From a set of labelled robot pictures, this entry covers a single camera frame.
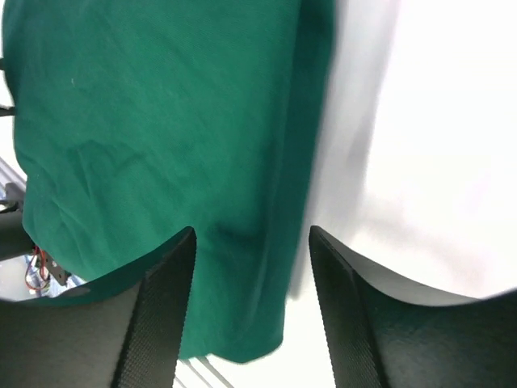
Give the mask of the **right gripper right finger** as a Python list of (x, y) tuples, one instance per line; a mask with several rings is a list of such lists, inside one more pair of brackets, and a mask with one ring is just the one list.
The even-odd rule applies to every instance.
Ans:
[(515, 292), (474, 299), (418, 283), (318, 226), (309, 249), (336, 386), (515, 386)]

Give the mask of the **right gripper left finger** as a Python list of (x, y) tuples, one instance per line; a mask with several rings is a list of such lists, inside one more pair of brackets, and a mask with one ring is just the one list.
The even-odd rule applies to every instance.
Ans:
[(2, 386), (172, 386), (195, 253), (187, 227), (57, 297), (2, 301)]

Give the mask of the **green surgical cloth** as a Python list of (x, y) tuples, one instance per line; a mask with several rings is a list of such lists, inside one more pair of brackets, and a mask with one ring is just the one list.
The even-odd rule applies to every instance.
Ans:
[(23, 225), (93, 280), (197, 235), (180, 356), (275, 351), (334, 40), (332, 1), (7, 1)]

